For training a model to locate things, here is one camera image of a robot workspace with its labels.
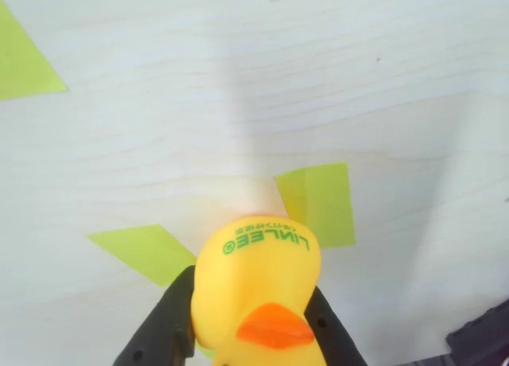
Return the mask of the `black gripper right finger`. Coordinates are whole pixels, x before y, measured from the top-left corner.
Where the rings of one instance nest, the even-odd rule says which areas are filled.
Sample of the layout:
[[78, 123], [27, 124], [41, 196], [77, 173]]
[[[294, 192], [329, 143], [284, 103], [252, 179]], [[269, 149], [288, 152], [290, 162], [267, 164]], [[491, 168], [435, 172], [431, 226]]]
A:
[[355, 342], [318, 286], [305, 309], [305, 319], [330, 366], [367, 366]]

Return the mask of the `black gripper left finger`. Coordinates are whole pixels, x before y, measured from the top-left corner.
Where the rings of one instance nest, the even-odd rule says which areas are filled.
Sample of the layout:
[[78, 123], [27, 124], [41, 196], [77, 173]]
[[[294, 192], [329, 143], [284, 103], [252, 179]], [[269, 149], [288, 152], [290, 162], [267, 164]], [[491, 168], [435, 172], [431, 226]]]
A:
[[181, 366], [194, 357], [191, 300], [194, 266], [186, 267], [136, 330], [114, 366]]

